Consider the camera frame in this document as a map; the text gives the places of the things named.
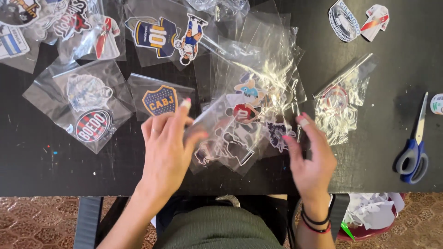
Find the shield crest sticker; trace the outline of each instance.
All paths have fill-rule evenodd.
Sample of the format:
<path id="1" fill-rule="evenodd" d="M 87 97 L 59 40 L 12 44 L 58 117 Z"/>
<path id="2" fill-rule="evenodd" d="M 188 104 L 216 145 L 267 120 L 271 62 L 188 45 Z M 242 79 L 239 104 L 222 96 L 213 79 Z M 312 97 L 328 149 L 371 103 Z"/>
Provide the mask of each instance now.
<path id="1" fill-rule="evenodd" d="M 173 87 L 162 85 L 155 91 L 146 91 L 143 97 L 143 105 L 153 115 L 173 112 L 178 108 L 177 92 Z"/>

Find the black table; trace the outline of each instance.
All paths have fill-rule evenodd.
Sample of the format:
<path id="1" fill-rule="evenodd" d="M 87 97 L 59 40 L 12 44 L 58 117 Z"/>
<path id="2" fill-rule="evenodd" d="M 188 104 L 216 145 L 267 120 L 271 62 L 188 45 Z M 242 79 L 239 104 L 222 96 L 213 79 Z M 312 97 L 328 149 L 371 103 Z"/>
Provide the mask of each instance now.
<path id="1" fill-rule="evenodd" d="M 411 135 L 424 92 L 429 91 L 430 97 L 443 93 L 443 4 L 439 0 L 348 0 L 361 25 L 373 4 L 385 5 L 392 20 L 371 43 L 363 37 L 343 43 L 328 22 L 333 3 L 277 1 L 281 13 L 291 13 L 291 25 L 300 27 L 298 45 L 307 52 L 299 71 L 309 96 L 351 59 L 368 52 L 381 59 L 365 104 L 358 110 L 357 131 L 350 132 L 349 143 L 333 147 L 338 166 L 330 192 L 443 191 L 439 162 L 443 116 L 429 109 L 424 131 L 428 173 L 412 186 L 392 171 L 395 157 Z M 134 72 L 195 87 L 192 65 L 182 72 L 172 63 L 140 68 L 130 43 L 127 54 L 128 61 L 118 63 L 126 78 Z M 56 56 L 55 47 L 43 44 L 34 75 L 0 64 L 0 196 L 131 195 L 144 164 L 141 122 L 135 116 L 95 155 L 21 97 Z M 226 167 L 197 175 L 188 171 L 180 189 L 192 195 L 296 193 L 287 156 L 259 161 L 245 177 Z"/>

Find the scissor blade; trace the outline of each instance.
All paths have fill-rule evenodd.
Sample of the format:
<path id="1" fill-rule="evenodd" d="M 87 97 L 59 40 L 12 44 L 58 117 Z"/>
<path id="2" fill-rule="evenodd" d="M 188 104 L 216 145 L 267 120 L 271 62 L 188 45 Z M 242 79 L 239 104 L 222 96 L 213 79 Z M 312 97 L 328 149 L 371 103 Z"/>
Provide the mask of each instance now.
<path id="1" fill-rule="evenodd" d="M 423 98 L 423 104 L 421 105 L 421 111 L 420 111 L 420 117 L 419 117 L 418 123 L 417 123 L 416 136 L 415 136 L 417 144 L 420 144 L 421 140 L 423 139 L 424 116 L 426 115 L 426 106 L 427 106 L 427 92 L 425 93 L 424 98 Z"/>

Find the scissors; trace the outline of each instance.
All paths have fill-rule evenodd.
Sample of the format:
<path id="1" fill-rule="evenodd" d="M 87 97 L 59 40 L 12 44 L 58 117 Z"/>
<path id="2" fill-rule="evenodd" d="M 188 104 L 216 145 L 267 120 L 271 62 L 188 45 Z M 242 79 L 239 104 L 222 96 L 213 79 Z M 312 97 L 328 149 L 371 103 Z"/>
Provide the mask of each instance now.
<path id="1" fill-rule="evenodd" d="M 409 184 L 419 182 L 426 173 L 429 164 L 429 158 L 424 151 L 423 141 L 426 106 L 427 92 L 424 95 L 423 104 L 415 131 L 415 137 L 413 139 L 408 139 L 407 149 L 399 157 L 396 165 L 397 172 L 401 174 L 400 179 Z"/>

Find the black bracelet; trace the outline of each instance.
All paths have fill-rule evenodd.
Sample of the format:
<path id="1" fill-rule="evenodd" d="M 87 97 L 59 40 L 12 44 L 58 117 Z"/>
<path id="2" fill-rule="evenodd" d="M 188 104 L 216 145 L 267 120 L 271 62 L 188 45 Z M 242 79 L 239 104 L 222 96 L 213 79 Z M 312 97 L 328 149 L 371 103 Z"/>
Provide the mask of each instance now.
<path id="1" fill-rule="evenodd" d="M 328 227 L 327 227 L 326 229 L 318 230 L 318 229 L 313 228 L 311 225 L 309 225 L 309 224 L 306 222 L 306 220 L 305 220 L 305 215 L 302 214 L 301 217 L 302 217 L 303 222 L 305 223 L 305 225 L 306 225 L 309 229 L 311 229 L 312 231 L 314 231 L 314 232 L 317 232 L 317 233 L 327 233 L 327 232 L 329 232 L 329 231 L 331 230 L 331 221 L 330 221 L 330 220 L 327 220 L 329 223 L 328 223 Z"/>
<path id="2" fill-rule="evenodd" d="M 307 215 L 306 215 L 306 213 L 305 213 L 305 211 L 304 211 L 304 206 L 303 206 L 303 204 L 302 204 L 302 213 L 301 213 L 301 215 L 302 215 L 302 217 L 304 216 L 304 217 L 306 217 L 306 219 L 310 222 L 310 223 L 312 223 L 312 224 L 314 224 L 314 225 L 317 225 L 317 226 L 321 226 L 321 225 L 325 225 L 328 221 L 329 221 L 329 212 L 328 212 L 328 216 L 326 217 L 326 220 L 324 220 L 324 221 L 322 221 L 322 222 L 315 222 L 315 221 L 313 221 L 313 220 L 311 220 Z"/>

